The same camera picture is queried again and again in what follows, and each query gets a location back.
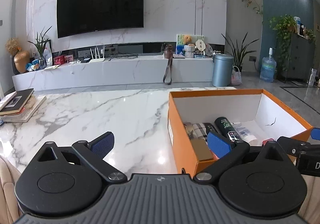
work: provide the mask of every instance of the stuffed toy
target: stuffed toy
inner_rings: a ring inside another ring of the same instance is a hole
[[[191,36],[190,35],[184,35],[183,36],[183,44],[188,45],[189,43],[192,42]]]

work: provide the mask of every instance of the television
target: television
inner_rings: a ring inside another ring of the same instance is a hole
[[[58,38],[123,28],[143,28],[143,0],[57,0]]]

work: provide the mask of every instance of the stack of books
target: stack of books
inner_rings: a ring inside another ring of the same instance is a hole
[[[13,92],[0,101],[0,119],[7,123],[27,122],[46,100],[45,96],[34,96],[33,88]]]

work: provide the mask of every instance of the blue gripper pad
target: blue gripper pad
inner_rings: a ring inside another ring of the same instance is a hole
[[[313,128],[310,135],[313,140],[320,141],[320,128]]]
[[[101,159],[111,152],[113,146],[115,145],[115,137],[112,132],[106,132],[98,138],[94,139],[92,142],[88,143],[88,148],[90,151],[94,152]]]
[[[234,148],[234,143],[217,132],[208,134],[208,147],[218,157],[222,158]]]

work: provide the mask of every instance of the power outlet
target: power outlet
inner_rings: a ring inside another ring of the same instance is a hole
[[[105,55],[106,54],[108,54],[108,55],[117,55],[118,54],[118,49],[115,48],[115,47],[108,47],[105,50]]]
[[[257,61],[257,57],[256,56],[249,56],[249,61],[256,62]]]

